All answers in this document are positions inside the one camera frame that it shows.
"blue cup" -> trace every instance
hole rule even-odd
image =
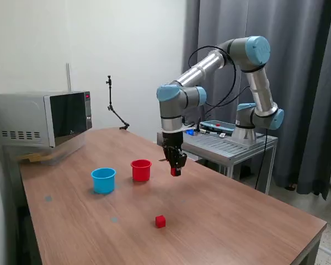
[[[114,190],[116,171],[112,168],[98,168],[92,171],[94,192],[108,194]]]

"light blue joint cover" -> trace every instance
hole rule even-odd
[[[279,109],[276,112],[276,114],[275,114],[275,116],[274,116],[274,118],[273,118],[273,120],[272,120],[272,122],[270,124],[269,129],[270,130],[277,130],[281,126],[281,124],[283,122],[284,116],[285,116],[284,110],[283,109]]]
[[[207,94],[203,87],[196,87],[199,91],[199,106],[204,105],[207,100]]]
[[[270,58],[270,44],[265,37],[252,36],[245,44],[245,52],[251,63],[263,65]]]
[[[158,87],[157,98],[160,102],[171,100],[180,93],[180,87],[176,84],[165,84]]]
[[[255,103],[242,103],[242,104],[239,104],[238,107],[237,107],[237,111],[238,110],[241,110],[241,109],[247,109],[247,108],[251,108],[251,107],[254,107],[256,106]]]

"blue marker dot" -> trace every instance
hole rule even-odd
[[[51,202],[52,201],[51,196],[46,196],[44,199],[45,199],[46,202]]]

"gray curtain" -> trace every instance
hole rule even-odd
[[[275,182],[281,187],[297,183],[297,192],[326,198],[331,174],[331,0],[189,0],[184,70],[197,47],[251,35],[270,42],[266,71],[273,99],[285,110],[282,127],[269,132],[279,137]],[[207,52],[200,51],[192,63]],[[225,67],[202,83],[209,103],[224,97],[232,78],[232,68]],[[229,98],[246,85],[239,73]],[[205,118],[234,123],[237,104],[252,101],[247,90]],[[200,113],[186,115],[194,120]]]

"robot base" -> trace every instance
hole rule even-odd
[[[257,140],[254,129],[245,129],[236,127],[231,137],[223,139],[228,144],[235,144],[245,149],[252,149],[261,145],[261,141]]]

